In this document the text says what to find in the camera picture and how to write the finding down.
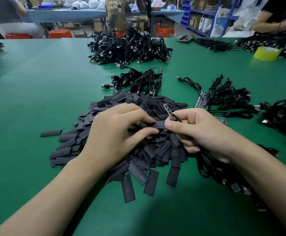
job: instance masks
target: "roll of adhesive tape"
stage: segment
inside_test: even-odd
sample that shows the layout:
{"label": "roll of adhesive tape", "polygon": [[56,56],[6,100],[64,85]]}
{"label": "roll of adhesive tape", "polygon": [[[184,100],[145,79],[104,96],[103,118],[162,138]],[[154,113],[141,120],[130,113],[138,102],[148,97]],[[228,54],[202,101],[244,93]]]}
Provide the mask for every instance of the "roll of adhesive tape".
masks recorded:
{"label": "roll of adhesive tape", "polygon": [[257,48],[253,57],[266,61],[274,61],[279,56],[280,52],[282,52],[280,49],[260,46]]}

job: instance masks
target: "blue tablecloth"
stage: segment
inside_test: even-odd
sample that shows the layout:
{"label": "blue tablecloth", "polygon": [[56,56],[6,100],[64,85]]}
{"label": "blue tablecloth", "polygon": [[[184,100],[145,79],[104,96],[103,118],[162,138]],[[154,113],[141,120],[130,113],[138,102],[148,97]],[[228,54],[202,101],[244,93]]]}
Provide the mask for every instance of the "blue tablecloth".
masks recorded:
{"label": "blue tablecloth", "polygon": [[[94,20],[107,16],[105,10],[97,9],[55,9],[55,10],[27,10],[28,18],[23,18],[23,22],[30,23],[46,23],[46,22],[78,22],[86,20]],[[132,16],[141,16],[139,11],[133,11]],[[175,22],[180,22],[184,12],[181,10],[152,11],[152,16],[164,15]]]}

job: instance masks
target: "red plastic stool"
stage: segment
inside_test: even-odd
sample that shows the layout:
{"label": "red plastic stool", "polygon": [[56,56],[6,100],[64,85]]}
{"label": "red plastic stool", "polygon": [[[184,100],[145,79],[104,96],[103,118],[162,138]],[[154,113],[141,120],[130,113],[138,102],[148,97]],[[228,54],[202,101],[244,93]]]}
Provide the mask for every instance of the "red plastic stool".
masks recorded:
{"label": "red plastic stool", "polygon": [[125,35],[125,30],[124,31],[116,31],[116,36],[119,38],[123,38],[123,36]]}
{"label": "red plastic stool", "polygon": [[172,27],[158,27],[156,28],[155,36],[161,34],[163,38],[168,37],[169,34],[175,34],[175,31]]}
{"label": "red plastic stool", "polygon": [[50,39],[73,38],[71,32],[66,29],[51,30],[48,34]]}
{"label": "red plastic stool", "polygon": [[29,34],[5,34],[6,39],[31,39]]}

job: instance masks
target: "gray shirt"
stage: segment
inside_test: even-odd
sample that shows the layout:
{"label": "gray shirt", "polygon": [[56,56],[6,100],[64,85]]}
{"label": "gray shirt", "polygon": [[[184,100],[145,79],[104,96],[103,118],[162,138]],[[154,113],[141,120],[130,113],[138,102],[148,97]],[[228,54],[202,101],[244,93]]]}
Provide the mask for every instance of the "gray shirt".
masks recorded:
{"label": "gray shirt", "polygon": [[15,10],[18,5],[18,0],[0,0],[0,24],[22,22]]}

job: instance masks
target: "green table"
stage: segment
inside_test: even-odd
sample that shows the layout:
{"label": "green table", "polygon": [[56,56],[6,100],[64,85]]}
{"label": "green table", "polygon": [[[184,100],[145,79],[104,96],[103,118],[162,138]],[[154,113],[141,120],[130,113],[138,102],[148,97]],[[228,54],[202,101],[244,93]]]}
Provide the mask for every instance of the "green table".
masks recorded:
{"label": "green table", "polygon": [[[58,136],[42,131],[73,129],[71,123],[102,90],[114,65],[89,63],[88,39],[6,40],[0,54],[0,224],[37,194],[61,170],[50,168]],[[264,62],[244,51],[215,53],[195,43],[166,39],[173,48],[169,64],[153,61],[131,67],[163,67],[162,95],[193,107],[198,95],[176,76],[191,77],[207,90],[221,73],[236,88],[251,91],[252,104],[286,99],[286,59]],[[284,153],[286,137],[253,119],[228,119],[228,125],[253,142]],[[124,203],[120,182],[95,186],[65,235],[279,235],[279,224],[258,212],[250,198],[233,193],[198,173],[196,160],[182,164],[176,188],[166,184],[169,166],[160,172],[154,197],[133,180],[136,200]]]}

